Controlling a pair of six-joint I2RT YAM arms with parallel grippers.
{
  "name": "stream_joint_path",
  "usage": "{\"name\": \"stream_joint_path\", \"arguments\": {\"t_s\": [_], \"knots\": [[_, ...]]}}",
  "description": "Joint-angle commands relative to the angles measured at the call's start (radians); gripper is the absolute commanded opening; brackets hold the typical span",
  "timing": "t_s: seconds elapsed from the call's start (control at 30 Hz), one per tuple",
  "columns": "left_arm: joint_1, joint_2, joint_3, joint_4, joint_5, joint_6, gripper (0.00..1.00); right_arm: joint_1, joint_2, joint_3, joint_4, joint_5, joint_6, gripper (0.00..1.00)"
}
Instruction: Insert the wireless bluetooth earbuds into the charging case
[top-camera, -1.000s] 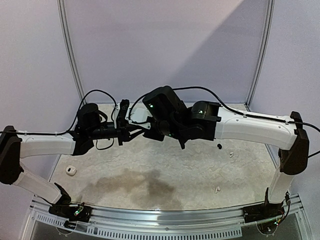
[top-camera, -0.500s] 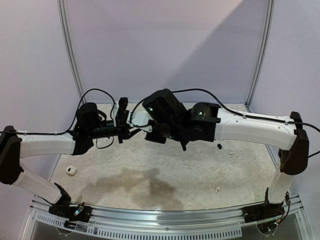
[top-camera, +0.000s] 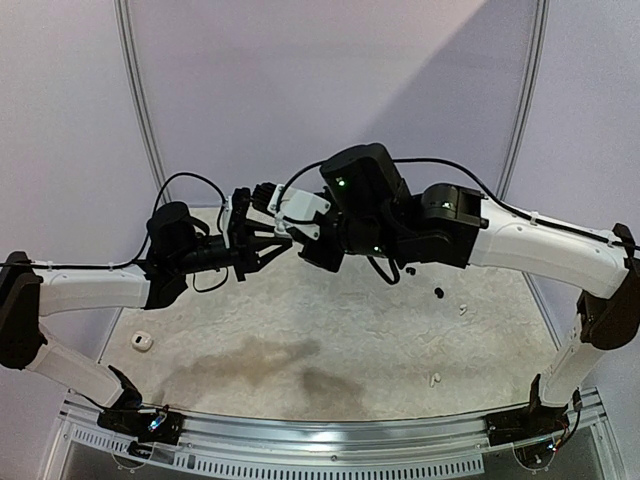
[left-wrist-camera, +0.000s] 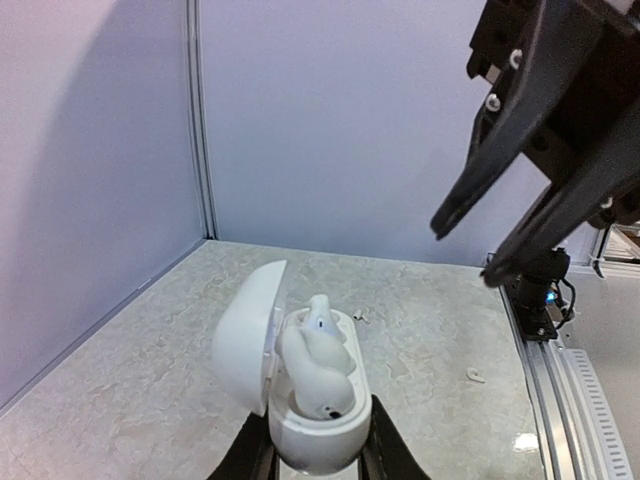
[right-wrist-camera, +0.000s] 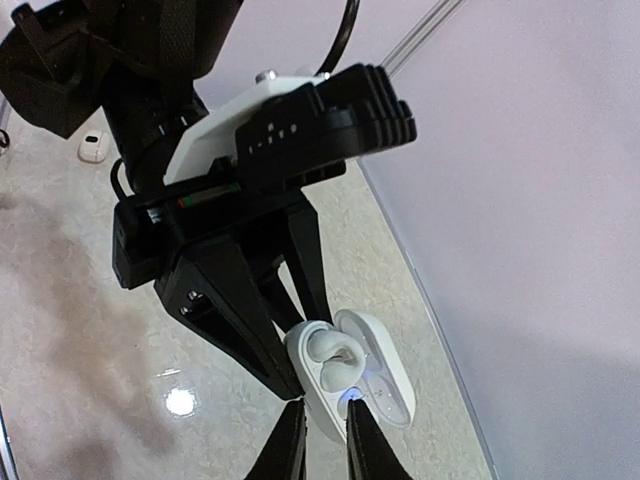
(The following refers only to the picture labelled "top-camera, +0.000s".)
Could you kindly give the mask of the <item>white oval charging case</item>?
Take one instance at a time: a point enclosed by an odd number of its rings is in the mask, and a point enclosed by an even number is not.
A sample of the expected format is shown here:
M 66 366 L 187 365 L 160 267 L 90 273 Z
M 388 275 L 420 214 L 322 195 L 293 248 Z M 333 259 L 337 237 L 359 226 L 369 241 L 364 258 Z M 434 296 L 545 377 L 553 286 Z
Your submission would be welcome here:
M 281 238 L 289 238 L 290 234 L 287 231 L 287 223 L 283 220 L 274 221 L 274 235 Z

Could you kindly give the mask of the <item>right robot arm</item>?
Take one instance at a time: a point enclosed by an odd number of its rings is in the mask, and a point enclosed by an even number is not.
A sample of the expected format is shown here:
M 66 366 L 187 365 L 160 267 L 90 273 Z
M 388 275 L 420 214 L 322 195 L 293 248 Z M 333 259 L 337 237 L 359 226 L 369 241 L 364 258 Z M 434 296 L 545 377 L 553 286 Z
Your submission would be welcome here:
M 595 231 L 512 207 L 484 185 L 447 183 L 414 194 L 379 143 L 348 148 L 318 166 L 325 187 L 283 197 L 282 218 L 300 222 L 302 257 L 336 271 L 345 255 L 386 259 L 388 283 L 412 263 L 517 270 L 581 289 L 566 344 L 530 387 L 525 407 L 490 414 L 491 445 L 564 429 L 581 407 L 579 385 L 601 357 L 639 330 L 639 261 L 629 229 Z

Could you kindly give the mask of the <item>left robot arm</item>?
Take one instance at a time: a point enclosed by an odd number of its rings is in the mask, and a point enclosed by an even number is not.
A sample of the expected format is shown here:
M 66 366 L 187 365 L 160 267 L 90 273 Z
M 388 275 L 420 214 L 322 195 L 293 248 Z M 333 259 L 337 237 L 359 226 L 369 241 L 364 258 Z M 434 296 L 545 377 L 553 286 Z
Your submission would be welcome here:
M 250 203 L 233 200 L 224 211 L 225 232 L 211 234 L 183 202 L 170 202 L 147 222 L 145 259 L 118 269 L 37 270 L 21 251 L 1 269 L 1 364 L 28 370 L 75 391 L 101 412 L 98 425 L 140 442 L 175 445 L 184 415 L 169 407 L 146 407 L 132 381 L 59 343 L 40 324 L 55 313 L 123 307 L 159 310 L 186 290 L 186 277 L 230 267 L 238 280 L 260 271 L 292 242 L 246 216 Z

